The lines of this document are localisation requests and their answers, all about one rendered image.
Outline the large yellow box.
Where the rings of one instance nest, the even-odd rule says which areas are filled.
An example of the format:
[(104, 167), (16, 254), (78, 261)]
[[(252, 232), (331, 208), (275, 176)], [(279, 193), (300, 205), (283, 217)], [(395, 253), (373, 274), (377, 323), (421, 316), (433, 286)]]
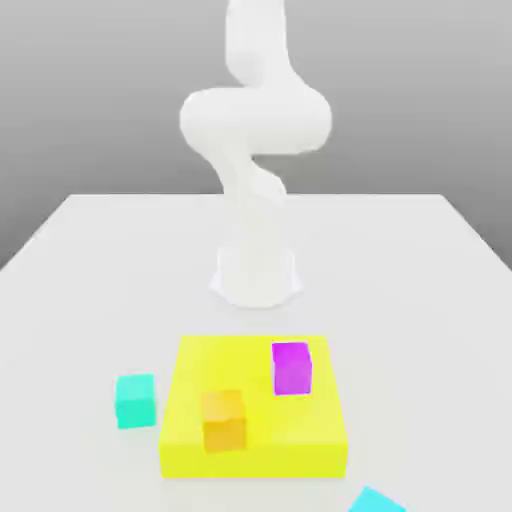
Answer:
[[(342, 478), (348, 439), (326, 337), (305, 335), (312, 391), (276, 396), (271, 345), (283, 335), (181, 338), (158, 442), (165, 478)], [(242, 451), (207, 453), (201, 395), (240, 390), (246, 409)]]

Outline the small cyan cube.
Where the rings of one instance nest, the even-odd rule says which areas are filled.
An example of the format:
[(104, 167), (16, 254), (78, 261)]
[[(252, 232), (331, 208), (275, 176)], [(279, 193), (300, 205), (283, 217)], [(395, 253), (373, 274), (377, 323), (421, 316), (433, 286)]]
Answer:
[(406, 508), (379, 491), (365, 486), (348, 512), (407, 512)]

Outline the small turquoise cube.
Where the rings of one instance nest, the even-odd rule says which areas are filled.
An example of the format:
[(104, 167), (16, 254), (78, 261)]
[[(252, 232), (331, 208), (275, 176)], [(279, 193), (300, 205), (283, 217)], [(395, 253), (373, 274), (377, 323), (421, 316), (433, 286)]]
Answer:
[(114, 404), (119, 429), (154, 426), (157, 422), (154, 375), (120, 376), (116, 381)]

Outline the small magenta cube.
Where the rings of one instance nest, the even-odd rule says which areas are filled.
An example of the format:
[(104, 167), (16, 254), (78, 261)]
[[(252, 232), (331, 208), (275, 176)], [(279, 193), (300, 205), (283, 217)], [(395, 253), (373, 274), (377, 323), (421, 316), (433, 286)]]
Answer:
[(277, 341), (271, 345), (273, 390), (276, 396), (307, 395), (312, 391), (313, 362), (306, 341)]

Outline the small orange cube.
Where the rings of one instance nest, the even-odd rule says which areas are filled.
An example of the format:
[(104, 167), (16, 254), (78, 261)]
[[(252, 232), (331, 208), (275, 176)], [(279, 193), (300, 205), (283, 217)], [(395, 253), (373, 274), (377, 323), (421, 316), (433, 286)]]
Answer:
[(247, 445), (247, 418), (240, 390), (201, 395), (203, 446), (207, 453), (242, 451)]

